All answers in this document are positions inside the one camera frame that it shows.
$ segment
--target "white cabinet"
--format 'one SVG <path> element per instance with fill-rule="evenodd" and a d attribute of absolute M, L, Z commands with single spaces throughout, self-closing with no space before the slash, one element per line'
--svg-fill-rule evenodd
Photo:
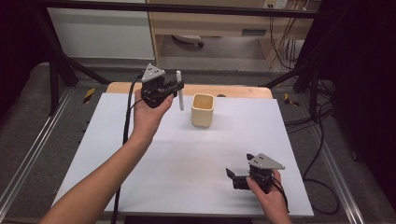
<path fill-rule="evenodd" d="M 49 14 L 70 57 L 154 59 L 147 12 L 49 8 Z"/>

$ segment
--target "white surface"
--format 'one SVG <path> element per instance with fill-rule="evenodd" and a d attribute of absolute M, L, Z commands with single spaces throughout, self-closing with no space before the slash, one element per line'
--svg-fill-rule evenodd
<path fill-rule="evenodd" d="M 184 100 L 191 108 L 192 97 Z M 121 146 L 126 105 L 127 94 L 102 95 L 55 202 Z M 290 215 L 313 216 L 276 100 L 225 97 L 216 98 L 208 129 L 191 125 L 190 109 L 172 105 L 148 152 L 122 185 L 120 212 L 262 216 L 255 196 L 233 189 L 225 171 L 247 175 L 246 154 L 261 152 L 286 167 L 280 173 Z M 113 201 L 106 211 L 112 209 Z"/>
<path fill-rule="evenodd" d="M 49 8 L 49 14 L 64 52 L 70 57 L 154 59 L 146 12 Z"/>

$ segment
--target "beige cup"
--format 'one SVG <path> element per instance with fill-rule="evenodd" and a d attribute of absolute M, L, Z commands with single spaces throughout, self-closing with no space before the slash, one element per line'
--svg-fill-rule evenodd
<path fill-rule="evenodd" d="M 200 128 L 208 128 L 212 123 L 215 98 L 212 95 L 197 93 L 191 107 L 191 123 Z"/>

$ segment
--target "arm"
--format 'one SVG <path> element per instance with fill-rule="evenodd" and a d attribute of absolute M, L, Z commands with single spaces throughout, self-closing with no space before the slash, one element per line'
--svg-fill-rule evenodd
<path fill-rule="evenodd" d="M 140 100 L 140 91 L 135 93 L 134 100 Z M 144 101 L 135 105 L 134 130 L 125 145 L 70 189 L 40 223 L 94 223 L 146 153 L 172 100 L 171 95 L 155 109 Z"/>
<path fill-rule="evenodd" d="M 280 183 L 280 173 L 278 170 L 273 170 L 274 178 Z M 251 178 L 247 177 L 247 184 L 251 191 L 259 199 L 262 211 L 268 217 L 271 223 L 291 223 L 288 209 L 285 205 L 285 200 L 282 194 L 275 187 L 272 187 L 268 194 L 265 194 L 260 186 Z"/>

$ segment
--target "table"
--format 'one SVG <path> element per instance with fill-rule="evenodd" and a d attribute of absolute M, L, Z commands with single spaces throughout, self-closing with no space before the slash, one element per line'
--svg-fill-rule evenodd
<path fill-rule="evenodd" d="M 129 85 L 111 84 L 102 95 L 55 202 L 121 146 L 127 94 L 120 92 L 125 92 Z M 236 94 L 228 89 L 248 92 L 241 96 L 264 94 L 262 98 L 217 97 L 211 127 L 193 127 L 188 109 L 192 101 L 189 94 L 194 90 L 228 96 Z M 246 154 L 262 152 L 286 166 L 281 174 L 290 215 L 312 217 L 283 120 L 276 100 L 271 98 L 271 92 L 264 88 L 186 85 L 186 109 L 180 111 L 177 100 L 174 101 L 148 152 L 123 183 L 120 213 L 262 217 L 255 196 L 249 190 L 233 189 L 232 180 L 225 173 L 227 167 L 237 175 L 247 175 Z M 112 211 L 113 203 L 110 202 L 105 212 Z"/>

